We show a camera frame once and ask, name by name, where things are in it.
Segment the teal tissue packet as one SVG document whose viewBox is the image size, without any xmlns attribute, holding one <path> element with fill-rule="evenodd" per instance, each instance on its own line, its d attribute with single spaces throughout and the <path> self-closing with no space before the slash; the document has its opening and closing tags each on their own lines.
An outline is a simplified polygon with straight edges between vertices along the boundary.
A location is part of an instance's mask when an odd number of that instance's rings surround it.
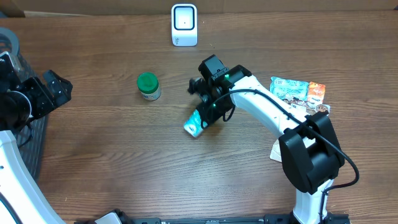
<svg viewBox="0 0 398 224">
<path fill-rule="evenodd" d="M 207 127 L 208 124 L 201 120 L 198 110 L 195 110 L 189 119 L 183 125 L 184 130 L 192 137 L 197 138 L 204 131 L 203 127 Z"/>
</svg>

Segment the green lid jar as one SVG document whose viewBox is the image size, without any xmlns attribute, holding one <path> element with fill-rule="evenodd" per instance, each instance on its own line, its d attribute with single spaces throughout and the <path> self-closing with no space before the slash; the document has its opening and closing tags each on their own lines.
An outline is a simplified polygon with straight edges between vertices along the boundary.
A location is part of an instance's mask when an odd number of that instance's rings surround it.
<svg viewBox="0 0 398 224">
<path fill-rule="evenodd" d="M 145 100 L 155 101 L 161 96 L 157 77 L 150 72 L 144 72 L 137 78 L 137 87 Z"/>
</svg>

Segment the teal snack pack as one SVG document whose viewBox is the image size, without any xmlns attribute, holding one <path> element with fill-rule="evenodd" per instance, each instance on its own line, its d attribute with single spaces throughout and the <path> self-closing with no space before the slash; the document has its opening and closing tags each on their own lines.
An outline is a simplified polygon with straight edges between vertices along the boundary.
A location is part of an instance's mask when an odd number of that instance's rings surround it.
<svg viewBox="0 0 398 224">
<path fill-rule="evenodd" d="M 309 82 L 271 77 L 270 92 L 281 100 L 298 98 L 306 101 Z"/>
</svg>

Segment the clear beige pouch bag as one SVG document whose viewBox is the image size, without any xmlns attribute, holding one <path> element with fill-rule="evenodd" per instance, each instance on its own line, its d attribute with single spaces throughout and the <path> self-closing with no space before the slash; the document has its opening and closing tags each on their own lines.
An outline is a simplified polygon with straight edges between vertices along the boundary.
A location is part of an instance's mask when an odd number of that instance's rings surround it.
<svg viewBox="0 0 398 224">
<path fill-rule="evenodd" d="M 330 106 L 326 104 L 317 104 L 313 103 L 311 101 L 303 101 L 300 100 L 296 97 L 292 97 L 290 99 L 284 98 L 283 101 L 290 105 L 291 107 L 306 112 L 309 115 L 314 115 L 317 112 L 327 112 L 330 113 Z M 279 146 L 279 141 L 276 140 L 275 143 L 272 146 L 271 153 L 270 153 L 270 159 L 273 161 L 277 162 L 282 162 L 282 158 L 280 155 L 280 146 Z"/>
</svg>

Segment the small orange juice carton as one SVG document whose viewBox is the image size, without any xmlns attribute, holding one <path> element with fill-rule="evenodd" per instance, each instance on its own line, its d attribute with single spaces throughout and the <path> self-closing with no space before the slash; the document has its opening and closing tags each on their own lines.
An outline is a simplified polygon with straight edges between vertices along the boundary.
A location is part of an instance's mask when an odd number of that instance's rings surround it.
<svg viewBox="0 0 398 224">
<path fill-rule="evenodd" d="M 307 101 L 322 104 L 325 96 L 326 86 L 320 83 L 310 82 L 308 85 Z"/>
</svg>

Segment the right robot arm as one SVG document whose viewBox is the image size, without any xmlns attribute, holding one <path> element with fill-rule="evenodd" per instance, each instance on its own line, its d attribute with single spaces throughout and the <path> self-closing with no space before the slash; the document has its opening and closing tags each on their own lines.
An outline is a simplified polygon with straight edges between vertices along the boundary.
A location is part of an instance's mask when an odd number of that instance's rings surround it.
<svg viewBox="0 0 398 224">
<path fill-rule="evenodd" d="M 215 55 L 198 70 L 201 77 L 189 81 L 188 92 L 197 94 L 201 103 L 187 131 L 195 134 L 219 119 L 228 121 L 241 108 L 278 138 L 284 174 L 296 189 L 295 206 L 288 214 L 265 215 L 263 223 L 349 223 L 348 215 L 326 210 L 328 191 L 345 163 L 328 114 L 310 115 L 288 105 L 248 69 L 229 69 Z"/>
</svg>

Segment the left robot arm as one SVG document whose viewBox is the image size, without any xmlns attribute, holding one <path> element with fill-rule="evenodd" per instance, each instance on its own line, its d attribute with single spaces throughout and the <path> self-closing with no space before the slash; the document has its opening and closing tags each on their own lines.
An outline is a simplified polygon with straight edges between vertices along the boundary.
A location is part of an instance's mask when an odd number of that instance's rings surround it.
<svg viewBox="0 0 398 224">
<path fill-rule="evenodd" d="M 73 85 L 51 70 L 20 81 L 19 61 L 1 53 L 1 223 L 63 223 L 28 171 L 15 135 L 71 100 Z"/>
</svg>

